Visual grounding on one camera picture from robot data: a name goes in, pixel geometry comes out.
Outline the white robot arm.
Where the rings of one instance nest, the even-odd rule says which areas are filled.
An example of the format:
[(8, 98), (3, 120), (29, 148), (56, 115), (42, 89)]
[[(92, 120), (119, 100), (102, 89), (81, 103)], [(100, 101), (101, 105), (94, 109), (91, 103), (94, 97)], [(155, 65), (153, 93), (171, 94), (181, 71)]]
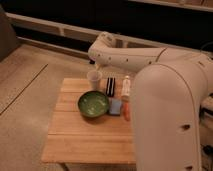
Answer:
[(168, 48), (118, 48), (102, 32), (89, 57), (136, 76), (130, 116), (137, 171), (202, 171), (199, 111), (213, 93), (213, 58)]

